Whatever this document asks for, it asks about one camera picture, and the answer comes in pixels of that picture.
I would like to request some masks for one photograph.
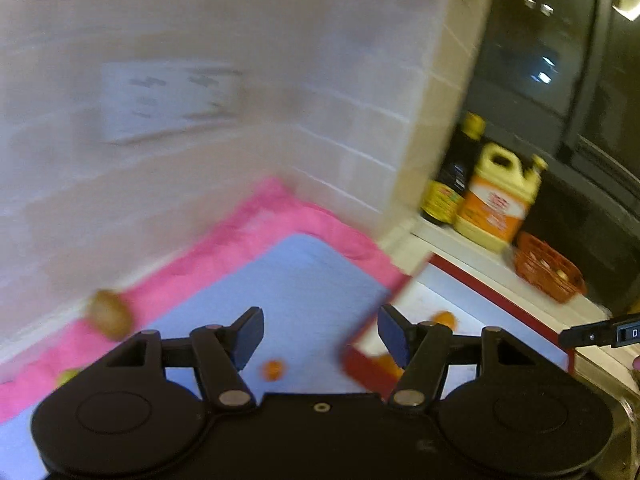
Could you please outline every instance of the jug handle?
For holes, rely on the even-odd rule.
[[[510,152],[509,150],[505,150],[502,146],[499,146],[498,144],[490,144],[486,149],[486,151],[488,153],[485,152],[484,156],[486,156],[488,160],[491,161],[492,164],[495,164],[494,163],[495,156],[501,156],[502,158],[506,158],[511,163],[508,168],[505,166],[502,166],[501,164],[495,164],[495,165],[501,166],[504,169],[504,171],[508,173],[513,173],[514,175],[517,175],[518,177],[522,178],[522,165],[520,163],[520,159],[515,153]]]

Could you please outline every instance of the orange basket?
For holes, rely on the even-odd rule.
[[[522,232],[518,236],[514,262],[518,276],[558,303],[566,303],[576,292],[587,293],[580,269],[529,233]],[[559,272],[563,272],[567,279],[563,279]]]

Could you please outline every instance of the yellow plastic jug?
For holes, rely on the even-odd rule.
[[[522,174],[515,153],[497,144],[482,150],[454,227],[460,234],[495,253],[506,248],[522,225],[540,189],[546,162],[533,156]]]

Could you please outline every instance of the small orange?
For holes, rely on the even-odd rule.
[[[378,365],[389,374],[393,375],[396,379],[399,379],[402,376],[404,370],[396,365],[396,362],[391,357],[391,354],[382,354],[374,358],[374,361],[378,363]]]
[[[458,326],[458,320],[456,319],[456,316],[454,316],[448,310],[443,310],[442,312],[435,314],[433,317],[431,317],[431,321],[448,326],[453,331],[455,331],[456,327]]]
[[[279,381],[286,370],[287,366],[283,361],[273,359],[262,365],[262,377],[265,381]]]

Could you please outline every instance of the metal screw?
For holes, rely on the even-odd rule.
[[[251,395],[242,390],[227,390],[218,396],[218,400],[230,408],[244,406],[251,400]]]
[[[394,402],[400,406],[420,406],[424,402],[424,393],[418,390],[400,390],[394,394]]]
[[[331,405],[326,402],[318,402],[314,404],[314,411],[318,413],[326,413],[331,409]]]

